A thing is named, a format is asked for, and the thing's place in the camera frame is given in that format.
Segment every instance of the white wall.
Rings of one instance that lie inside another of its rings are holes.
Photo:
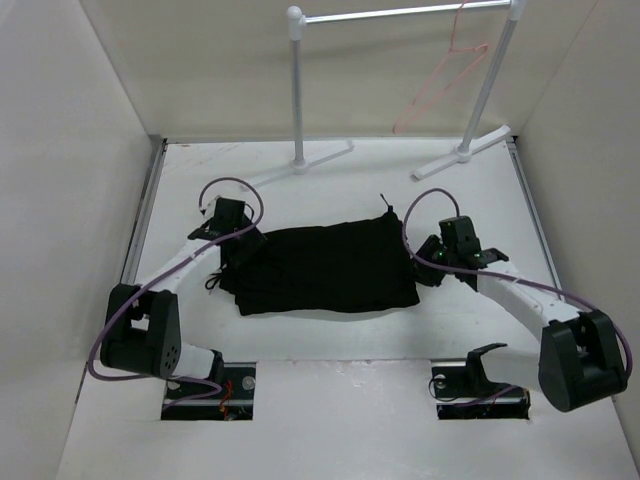
[[[518,144],[563,285],[640,358],[640,3],[599,0]],[[617,408],[640,460],[640,373]]]
[[[481,129],[524,125],[596,0],[532,0],[518,25]],[[172,137],[291,136],[285,12],[309,15],[453,0],[82,0],[147,131]],[[500,36],[506,11],[463,13],[460,45]],[[390,135],[448,49],[453,15],[309,28],[303,39],[310,135]],[[462,59],[468,64],[469,59]],[[460,134],[489,66],[437,103],[411,132]],[[447,81],[461,63],[446,68]]]
[[[150,143],[77,0],[0,0],[0,476],[53,478]]]

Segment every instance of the black cloth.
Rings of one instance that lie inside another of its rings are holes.
[[[268,242],[220,287],[240,314],[322,309],[359,313],[419,303],[413,267],[391,209],[380,218],[266,233]]]

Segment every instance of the black garment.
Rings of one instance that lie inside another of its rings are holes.
[[[391,210],[374,220],[265,234],[267,244],[220,287],[241,315],[322,309],[358,313],[419,303],[402,224]]]

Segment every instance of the white tabletop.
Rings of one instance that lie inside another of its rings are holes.
[[[452,142],[355,144],[351,154],[306,176],[263,187],[260,229],[374,218],[386,209],[379,193],[402,216],[420,192],[440,186],[458,198],[484,247],[507,253],[528,278],[550,282],[505,143],[420,183],[408,173]],[[307,142],[309,152],[326,145]],[[291,154],[288,142],[171,146],[139,277],[171,258],[199,225],[197,196],[207,181],[246,178]],[[231,185],[209,198],[217,194],[250,199]],[[425,199],[409,228],[412,244],[438,233],[437,222],[452,214],[446,198]],[[610,400],[561,414],[534,394],[529,422],[438,421],[425,359],[462,357],[498,341],[532,352],[539,345],[500,307],[453,278],[419,293],[419,305],[391,312],[247,318],[223,291],[209,295],[202,288],[181,298],[186,341],[221,350],[227,361],[259,361],[254,420],[160,422],[160,380],[88,378],[58,478],[638,478]]]

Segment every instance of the screw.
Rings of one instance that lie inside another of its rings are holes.
[[[447,386],[447,377],[445,377],[443,374],[439,373],[438,375],[433,377],[433,385],[438,390],[442,390],[444,387]]]
[[[245,390],[253,390],[256,388],[256,379],[253,377],[244,377],[242,379],[242,388]]]

